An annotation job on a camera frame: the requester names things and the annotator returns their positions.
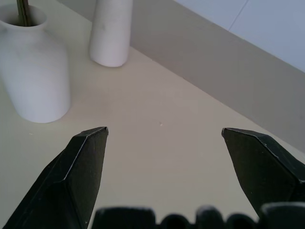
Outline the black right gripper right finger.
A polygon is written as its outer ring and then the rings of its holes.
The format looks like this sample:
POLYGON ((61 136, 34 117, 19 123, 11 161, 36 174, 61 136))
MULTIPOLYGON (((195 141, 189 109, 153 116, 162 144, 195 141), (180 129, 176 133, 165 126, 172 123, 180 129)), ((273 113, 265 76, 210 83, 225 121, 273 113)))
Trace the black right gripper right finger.
POLYGON ((239 184, 258 216, 305 219, 304 163, 266 134, 223 128, 222 137, 239 184))

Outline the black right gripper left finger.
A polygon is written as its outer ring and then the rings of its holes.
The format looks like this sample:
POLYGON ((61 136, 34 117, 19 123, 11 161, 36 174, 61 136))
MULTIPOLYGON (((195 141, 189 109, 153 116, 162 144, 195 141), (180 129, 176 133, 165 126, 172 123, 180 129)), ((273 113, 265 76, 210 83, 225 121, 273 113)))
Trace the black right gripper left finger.
POLYGON ((2 229, 87 229, 100 189, 107 127, 75 135, 40 173, 2 229))

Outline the green flower bouquet stems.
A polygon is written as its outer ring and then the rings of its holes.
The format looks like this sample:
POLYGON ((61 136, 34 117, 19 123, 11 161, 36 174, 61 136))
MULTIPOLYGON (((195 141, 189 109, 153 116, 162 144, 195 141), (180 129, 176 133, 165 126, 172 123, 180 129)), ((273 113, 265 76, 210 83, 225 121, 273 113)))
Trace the green flower bouquet stems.
POLYGON ((30 27, 31 14, 28 0, 17 0, 17 8, 20 25, 24 27, 30 27))

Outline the wide white ceramic vase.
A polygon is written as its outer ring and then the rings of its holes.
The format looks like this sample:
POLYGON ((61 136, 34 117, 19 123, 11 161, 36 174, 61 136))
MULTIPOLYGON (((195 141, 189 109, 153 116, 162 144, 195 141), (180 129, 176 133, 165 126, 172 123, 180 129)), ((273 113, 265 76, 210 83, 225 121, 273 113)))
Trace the wide white ceramic vase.
POLYGON ((46 14, 35 6, 30 13, 33 26, 23 27, 16 4, 0 6, 0 77, 19 116, 49 123, 71 105, 68 54, 46 31, 46 14))

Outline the slim white cylindrical vase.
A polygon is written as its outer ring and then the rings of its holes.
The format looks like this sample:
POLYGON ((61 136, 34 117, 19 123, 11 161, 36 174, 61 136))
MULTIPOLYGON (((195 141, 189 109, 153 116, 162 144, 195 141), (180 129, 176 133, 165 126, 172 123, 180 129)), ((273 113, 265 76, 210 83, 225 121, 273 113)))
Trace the slim white cylindrical vase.
POLYGON ((106 67, 120 67, 128 59, 133 0, 96 0, 89 54, 106 67))

